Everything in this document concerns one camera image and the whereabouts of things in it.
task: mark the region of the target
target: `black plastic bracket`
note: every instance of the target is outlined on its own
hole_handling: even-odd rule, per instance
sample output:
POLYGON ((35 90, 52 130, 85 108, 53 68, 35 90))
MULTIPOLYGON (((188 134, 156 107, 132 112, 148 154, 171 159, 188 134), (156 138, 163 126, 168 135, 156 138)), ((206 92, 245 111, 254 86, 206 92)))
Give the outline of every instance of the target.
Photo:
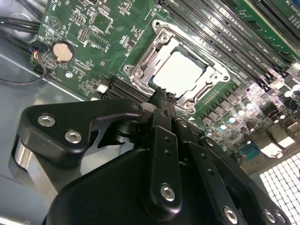
POLYGON ((182 207, 177 137, 171 132, 165 91, 158 89, 149 102, 157 109, 150 120, 146 144, 150 151, 150 180, 143 202, 147 212, 158 221, 170 221, 182 207))
MULTIPOLYGON (((272 215, 284 212, 264 193, 255 182, 233 161, 212 139, 202 137, 198 144, 209 150, 216 167, 222 172, 223 182, 230 190, 231 198, 249 224, 272 224, 263 214, 265 210, 272 215)), ((277 219, 276 224, 284 224, 277 219)))
POLYGON ((25 109, 21 115, 18 136, 31 151, 46 157, 61 167, 80 164, 90 146, 91 131, 106 129, 116 121, 139 120, 143 108, 132 99, 113 99, 88 102, 35 105, 25 109), (38 122, 41 115, 54 118, 54 125, 43 126, 38 122), (68 131, 80 134, 80 141, 66 140, 68 131))
POLYGON ((186 152, 188 155, 187 158, 191 161, 191 165, 195 167, 200 175, 200 179, 206 190, 206 195, 210 200, 216 223, 232 224, 224 213, 225 208, 228 207, 235 214, 235 224, 247 224, 245 220, 239 216, 208 150, 196 144, 192 130, 185 121, 177 119, 174 123, 178 132, 179 147, 186 152))

